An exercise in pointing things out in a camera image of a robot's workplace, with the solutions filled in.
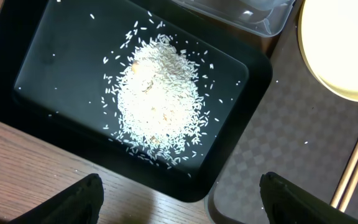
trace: black object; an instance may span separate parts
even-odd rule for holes
[[[270,224],[358,224],[274,172],[262,175],[259,186]]]
[[[90,174],[10,224],[96,224],[103,204],[103,183]]]

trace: rectangular tray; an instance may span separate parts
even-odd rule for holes
[[[155,24],[148,21],[147,10]],[[127,63],[137,41],[128,48],[119,46],[135,21],[148,27],[139,33],[143,39],[177,34],[172,45],[187,49],[190,60],[206,60],[200,62],[199,76],[209,78],[196,84],[200,95],[211,95],[201,110],[214,113],[206,131],[202,129],[208,135],[202,146],[180,154],[190,157],[188,161],[170,170],[166,161],[151,165],[130,156],[127,145],[108,141],[119,128],[113,114],[120,113],[112,95],[107,108],[100,103],[101,96],[107,99],[103,75],[115,77],[123,71],[119,62]],[[160,21],[166,27],[156,29]],[[262,53],[170,1],[8,0],[0,12],[0,37],[9,37],[0,38],[1,122],[185,202],[209,192],[272,78]],[[103,57],[109,62],[104,64]],[[213,70],[209,63],[214,63]],[[220,122],[212,122],[215,117]],[[105,124],[108,131],[102,129]],[[191,158],[191,151],[198,155]]]

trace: wood grain surface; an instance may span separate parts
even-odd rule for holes
[[[90,173],[99,174],[105,188],[99,223],[209,223],[203,201],[179,202],[0,123],[1,223]]]

